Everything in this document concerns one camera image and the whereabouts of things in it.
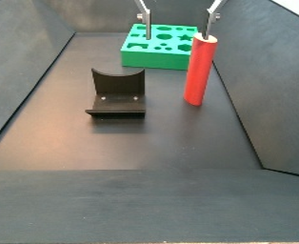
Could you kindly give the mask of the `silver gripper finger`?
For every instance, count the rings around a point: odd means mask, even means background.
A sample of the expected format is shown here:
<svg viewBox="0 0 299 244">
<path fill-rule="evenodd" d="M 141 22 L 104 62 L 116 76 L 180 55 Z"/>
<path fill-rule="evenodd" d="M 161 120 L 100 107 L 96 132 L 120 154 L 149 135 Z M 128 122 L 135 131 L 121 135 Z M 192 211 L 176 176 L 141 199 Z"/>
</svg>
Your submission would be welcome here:
<svg viewBox="0 0 299 244">
<path fill-rule="evenodd" d="M 144 0 L 135 0 L 136 6 L 140 10 L 137 19 L 147 26 L 147 39 L 151 40 L 151 10 L 148 9 Z"/>
<path fill-rule="evenodd" d="M 220 18 L 220 9 L 228 0 L 215 0 L 207 11 L 207 21 L 203 28 L 203 38 L 208 39 L 212 23 Z"/>
</svg>

